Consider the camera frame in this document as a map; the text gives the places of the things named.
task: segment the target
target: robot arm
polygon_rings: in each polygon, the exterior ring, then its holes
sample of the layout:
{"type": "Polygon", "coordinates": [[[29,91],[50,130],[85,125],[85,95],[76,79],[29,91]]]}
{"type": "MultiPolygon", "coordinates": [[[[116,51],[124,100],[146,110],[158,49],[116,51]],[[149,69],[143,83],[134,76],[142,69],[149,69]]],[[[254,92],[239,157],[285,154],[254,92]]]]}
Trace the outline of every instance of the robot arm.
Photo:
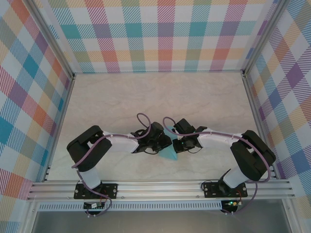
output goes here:
{"type": "Polygon", "coordinates": [[[87,186],[94,189],[101,184],[95,166],[107,152],[124,151],[139,153],[144,152],[147,148],[158,152],[172,144],[171,139],[163,131],[164,129],[159,123],[153,122],[149,133],[143,138],[141,138],[141,135],[145,135],[148,129],[138,130],[135,133],[119,137],[113,136],[113,133],[102,131],[99,126],[94,125],[71,141],[67,146],[67,150],[73,161],[77,163],[85,156],[94,143],[104,135],[108,135],[107,138],[99,141],[89,156],[76,167],[87,186]]]}
{"type": "Polygon", "coordinates": [[[177,153],[188,151],[194,147],[211,147],[221,150],[230,150],[232,152],[238,165],[219,179],[219,189],[223,193],[236,188],[239,184],[247,180],[259,181],[267,171],[263,160],[255,151],[251,150],[251,147],[244,142],[245,140],[250,142],[262,154],[268,166],[271,166],[276,160],[273,152],[260,137],[251,130],[247,130],[242,134],[232,134],[232,137],[228,137],[227,133],[213,131],[207,127],[201,126],[195,129],[185,119],[181,119],[176,123],[174,128],[181,134],[209,132],[206,134],[183,136],[173,140],[173,146],[177,153]]]}

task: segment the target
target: aluminum frame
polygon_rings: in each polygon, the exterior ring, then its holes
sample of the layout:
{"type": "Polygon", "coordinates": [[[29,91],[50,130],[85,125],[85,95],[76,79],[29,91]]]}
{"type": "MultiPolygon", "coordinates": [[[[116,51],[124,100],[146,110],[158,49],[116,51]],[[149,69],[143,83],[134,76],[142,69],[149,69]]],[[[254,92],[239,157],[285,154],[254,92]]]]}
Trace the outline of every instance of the aluminum frame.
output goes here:
{"type": "MultiPolygon", "coordinates": [[[[259,136],[267,144],[268,139],[266,137],[266,134],[264,133],[264,127],[263,127],[262,121],[260,120],[260,114],[259,114],[258,109],[256,108],[255,101],[254,101],[254,95],[251,92],[249,82],[246,76],[242,72],[241,72],[241,77],[242,77],[243,84],[245,87],[246,95],[248,97],[249,105],[253,112],[253,116],[254,116],[256,127],[258,129],[259,136]]],[[[273,164],[273,168],[274,168],[275,176],[277,178],[280,178],[280,173],[278,171],[277,166],[273,164]]],[[[286,213],[286,216],[287,216],[287,219],[288,219],[288,222],[290,224],[292,231],[295,233],[307,232],[304,224],[299,221],[297,201],[295,199],[291,199],[291,200],[282,199],[282,202],[283,202],[285,213],[286,213]]]]}
{"type": "Polygon", "coordinates": [[[251,54],[246,66],[245,66],[245,74],[248,75],[252,67],[255,65],[257,59],[259,58],[264,46],[270,39],[274,29],[276,28],[276,25],[280,18],[282,17],[284,11],[286,10],[288,4],[291,2],[291,0],[279,0],[276,6],[276,9],[273,12],[273,15],[271,16],[269,22],[267,23],[266,27],[263,30],[263,33],[259,39],[259,42],[257,43],[253,53],[251,54]]]}
{"type": "MultiPolygon", "coordinates": [[[[204,198],[201,183],[204,180],[189,181],[103,181],[117,183],[118,201],[163,201],[163,200],[232,200],[235,198],[204,198]]],[[[47,181],[34,183],[28,201],[79,201],[73,199],[75,186],[73,181],[47,181]]],[[[271,179],[267,183],[258,184],[256,199],[291,199],[294,191],[288,180],[271,179]]],[[[255,192],[255,184],[247,183],[248,197],[255,192]]]]}
{"type": "Polygon", "coordinates": [[[37,23],[40,31],[44,35],[52,51],[55,53],[55,56],[60,62],[61,66],[63,67],[65,72],[70,76],[70,78],[73,80],[74,71],[71,69],[67,59],[65,58],[65,55],[63,54],[61,48],[56,42],[56,39],[53,36],[53,33],[51,32],[49,26],[47,25],[40,11],[38,10],[36,4],[33,2],[33,0],[23,0],[23,2],[25,6],[27,7],[28,11],[30,12],[30,14],[32,15],[32,17],[34,18],[35,22],[37,23]]]}
{"type": "Polygon", "coordinates": [[[46,181],[46,176],[47,176],[48,171],[49,171],[49,169],[51,168],[51,165],[52,165],[52,161],[53,161],[54,154],[55,154],[55,151],[56,151],[58,139],[59,139],[59,136],[60,136],[61,129],[63,127],[65,115],[66,115],[66,112],[67,112],[67,108],[68,108],[68,105],[69,105],[70,97],[71,97],[71,94],[72,94],[72,91],[73,91],[73,87],[74,87],[74,83],[75,83],[75,76],[73,78],[74,79],[71,80],[71,82],[70,82],[70,86],[69,86],[69,89],[68,89],[68,94],[67,94],[67,97],[66,97],[66,100],[65,100],[65,104],[64,104],[64,109],[63,109],[63,112],[62,112],[62,114],[60,116],[58,127],[56,129],[55,139],[54,139],[53,145],[51,147],[51,152],[50,152],[50,155],[48,157],[48,162],[44,165],[44,168],[43,168],[45,173],[42,173],[42,175],[40,177],[40,180],[42,182],[46,181]]]}

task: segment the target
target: table surface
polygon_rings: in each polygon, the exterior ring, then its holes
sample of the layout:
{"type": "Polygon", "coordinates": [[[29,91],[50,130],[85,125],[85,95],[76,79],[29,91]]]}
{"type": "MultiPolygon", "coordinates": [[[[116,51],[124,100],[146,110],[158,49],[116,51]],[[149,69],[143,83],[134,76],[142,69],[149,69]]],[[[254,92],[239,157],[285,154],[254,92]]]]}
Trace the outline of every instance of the table surface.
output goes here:
{"type": "MultiPolygon", "coordinates": [[[[240,73],[170,72],[77,75],[48,180],[77,180],[67,144],[92,125],[112,133],[142,129],[151,121],[185,118],[195,128],[257,131],[240,73]]],[[[146,153],[110,152],[97,164],[102,180],[218,179],[236,161],[230,151],[183,152],[178,160],[146,153]]]]}

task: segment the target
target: black mounting bracket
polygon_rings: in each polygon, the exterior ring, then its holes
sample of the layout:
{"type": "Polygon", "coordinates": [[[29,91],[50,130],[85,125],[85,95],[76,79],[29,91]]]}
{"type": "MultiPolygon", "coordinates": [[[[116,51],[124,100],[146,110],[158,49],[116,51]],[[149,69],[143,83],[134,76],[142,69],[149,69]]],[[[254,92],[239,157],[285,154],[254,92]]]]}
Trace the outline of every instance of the black mounting bracket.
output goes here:
{"type": "Polygon", "coordinates": [[[236,188],[230,189],[230,191],[225,195],[219,189],[218,182],[204,182],[202,184],[202,189],[204,191],[205,198],[246,198],[247,190],[245,183],[239,184],[236,188]]]}
{"type": "MultiPolygon", "coordinates": [[[[118,184],[117,183],[101,183],[99,186],[93,188],[95,192],[104,194],[111,199],[117,198],[118,193],[118,184]]],[[[91,199],[100,199],[101,196],[94,194],[90,191],[88,191],[82,183],[78,183],[76,185],[76,188],[74,190],[74,199],[77,200],[91,200],[91,199]]]]}
{"type": "Polygon", "coordinates": [[[236,212],[238,209],[238,205],[232,205],[234,200],[222,200],[222,207],[223,209],[220,210],[223,213],[231,213],[231,212],[236,212]]]}
{"type": "Polygon", "coordinates": [[[102,204],[100,204],[99,201],[93,201],[93,202],[84,202],[83,209],[88,210],[102,210],[105,206],[105,202],[103,201],[102,204]]]}

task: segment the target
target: checkered fabric backdrop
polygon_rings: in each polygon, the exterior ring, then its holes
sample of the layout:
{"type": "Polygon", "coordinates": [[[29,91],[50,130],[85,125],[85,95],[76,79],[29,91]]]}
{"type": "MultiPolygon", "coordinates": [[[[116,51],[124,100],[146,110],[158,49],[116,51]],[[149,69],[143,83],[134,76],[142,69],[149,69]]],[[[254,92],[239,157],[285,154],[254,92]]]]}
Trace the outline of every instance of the checkered fabric backdrop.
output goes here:
{"type": "Polygon", "coordinates": [[[69,78],[22,0],[0,0],[0,232],[19,226],[40,181],[69,78]]]}
{"type": "Polygon", "coordinates": [[[240,70],[273,0],[35,1],[73,69],[94,73],[240,70]]]}
{"type": "Polygon", "coordinates": [[[249,76],[281,177],[311,232],[311,0],[292,0],[249,76]]]}
{"type": "Polygon", "coordinates": [[[266,17],[264,18],[264,21],[263,21],[263,23],[262,23],[262,25],[261,25],[261,27],[260,27],[257,35],[256,35],[256,38],[255,38],[255,40],[254,40],[254,42],[253,42],[253,44],[251,46],[251,49],[248,51],[248,54],[246,56],[246,59],[244,60],[244,63],[243,63],[243,66],[242,66],[241,69],[243,69],[243,70],[245,69],[245,67],[246,67],[246,65],[247,65],[247,63],[249,61],[249,58],[251,57],[254,49],[256,48],[256,46],[257,46],[257,44],[258,44],[258,42],[259,42],[259,40],[260,40],[260,38],[262,36],[262,33],[264,32],[265,27],[267,26],[270,18],[272,17],[272,15],[273,15],[273,13],[274,13],[274,11],[276,9],[276,6],[277,6],[278,2],[279,2],[279,0],[273,0],[273,3],[272,3],[272,5],[271,5],[271,7],[269,9],[269,12],[266,15],[266,17]]]}

